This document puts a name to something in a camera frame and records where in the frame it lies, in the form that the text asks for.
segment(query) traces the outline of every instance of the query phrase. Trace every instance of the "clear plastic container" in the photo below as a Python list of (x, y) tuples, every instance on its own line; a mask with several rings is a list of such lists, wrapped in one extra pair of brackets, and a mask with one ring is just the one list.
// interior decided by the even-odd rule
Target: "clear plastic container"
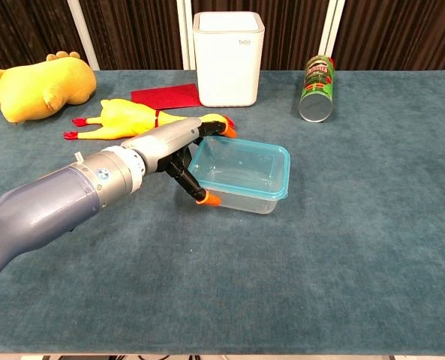
[(281, 146), (222, 136), (205, 138), (189, 171), (226, 208), (268, 214), (287, 197), (290, 155)]

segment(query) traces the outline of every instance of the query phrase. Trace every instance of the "yellow plush toy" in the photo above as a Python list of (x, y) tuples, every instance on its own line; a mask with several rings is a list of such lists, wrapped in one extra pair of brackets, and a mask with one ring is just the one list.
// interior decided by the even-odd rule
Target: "yellow plush toy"
[[(141, 103), (133, 103), (129, 100), (102, 100), (101, 104), (101, 116), (97, 118), (75, 118), (72, 120), (76, 126), (100, 124), (102, 125), (101, 128), (86, 133), (69, 131), (64, 133), (64, 138), (67, 140), (114, 140), (121, 137), (135, 137), (157, 126), (176, 122), (187, 117), (170, 115), (159, 110), (154, 110)], [(201, 116), (200, 119), (203, 122), (223, 122), (226, 124), (226, 128), (221, 135), (237, 137), (237, 133), (233, 129), (234, 124), (227, 116), (208, 114)]]
[(0, 70), (0, 110), (8, 122), (46, 118), (65, 103), (85, 103), (94, 90), (94, 72), (76, 52), (59, 51), (38, 64)]

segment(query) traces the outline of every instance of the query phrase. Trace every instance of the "blue container rim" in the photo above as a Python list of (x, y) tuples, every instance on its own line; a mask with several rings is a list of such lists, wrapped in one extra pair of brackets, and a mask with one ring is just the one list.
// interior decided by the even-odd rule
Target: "blue container rim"
[[(191, 163), (189, 164), (188, 170), (192, 173), (192, 170), (194, 169), (195, 165), (197, 164), (197, 161), (199, 160), (200, 154), (202, 154), (202, 151), (204, 147), (207, 145), (207, 142), (212, 140), (211, 138), (215, 138), (216, 136), (208, 136), (205, 138), (200, 144), (197, 152), (195, 153), (194, 157), (192, 158)], [(213, 182), (213, 181), (207, 181), (207, 180), (200, 180), (196, 178), (203, 188), (208, 188), (215, 191), (224, 191), (227, 193), (232, 193), (236, 195), (240, 195), (243, 197), (255, 197), (258, 199), (263, 200), (280, 200), (285, 199), (287, 195), (289, 194), (289, 174), (290, 174), (290, 154), (284, 148), (283, 146), (279, 145), (273, 145), (273, 144), (267, 144), (265, 142), (258, 142), (258, 141), (250, 141), (250, 140), (243, 140), (243, 139), (229, 139), (226, 137), (220, 137), (217, 136), (218, 141), (222, 141), (223, 143), (238, 143), (243, 145), (264, 145), (266, 148), (272, 148), (274, 150), (280, 151), (284, 156), (284, 180), (282, 182), (282, 187), (278, 191), (262, 191), (262, 190), (256, 190), (249, 187), (240, 187), (240, 186), (234, 186), (234, 185), (228, 185), (223, 184), (219, 182)]]

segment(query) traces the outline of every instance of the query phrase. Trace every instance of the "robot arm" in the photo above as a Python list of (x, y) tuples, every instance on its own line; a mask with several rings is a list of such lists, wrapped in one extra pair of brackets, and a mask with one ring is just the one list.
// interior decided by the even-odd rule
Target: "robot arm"
[(49, 244), (101, 209), (133, 193), (144, 176), (167, 172), (199, 204), (220, 200), (187, 170), (188, 146), (233, 131), (225, 123), (186, 118), (82, 158), (0, 198), (0, 271), (16, 256)]

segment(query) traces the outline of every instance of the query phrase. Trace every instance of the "white container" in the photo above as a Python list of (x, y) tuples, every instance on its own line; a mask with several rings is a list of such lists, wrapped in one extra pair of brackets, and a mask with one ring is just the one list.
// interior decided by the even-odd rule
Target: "white container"
[(281, 146), (208, 136), (188, 169), (226, 208), (268, 214), (288, 195), (290, 155)]
[(249, 107), (257, 99), (264, 25), (258, 13), (196, 13), (194, 46), (200, 102)]

